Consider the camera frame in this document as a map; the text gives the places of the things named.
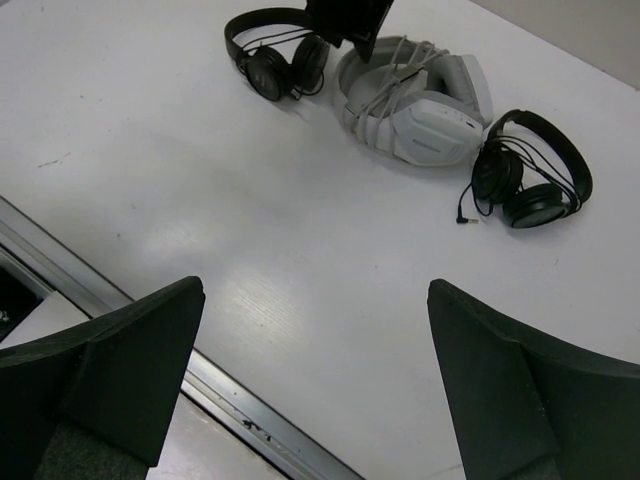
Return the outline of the white grey headphones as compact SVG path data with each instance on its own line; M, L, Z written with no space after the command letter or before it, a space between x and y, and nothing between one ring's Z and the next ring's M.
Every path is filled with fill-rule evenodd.
M347 132L419 167L469 160L494 118L489 84L475 56L404 36L378 39L368 63L348 51L337 64L333 88L336 117Z

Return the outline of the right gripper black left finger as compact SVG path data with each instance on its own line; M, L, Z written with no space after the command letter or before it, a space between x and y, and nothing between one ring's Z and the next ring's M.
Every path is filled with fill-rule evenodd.
M4 479L143 479L157 466L205 304L197 276L1 352Z

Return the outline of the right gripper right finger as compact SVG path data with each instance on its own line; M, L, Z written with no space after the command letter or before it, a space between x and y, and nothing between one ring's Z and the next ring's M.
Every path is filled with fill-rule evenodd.
M639 367L508 317L453 284L427 309L469 479L636 479Z

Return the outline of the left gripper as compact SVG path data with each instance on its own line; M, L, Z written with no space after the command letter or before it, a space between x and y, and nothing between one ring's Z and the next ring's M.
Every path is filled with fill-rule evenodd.
M353 44L359 58L368 63L379 31L393 0L309 0L305 11L312 29L326 41L340 47Z

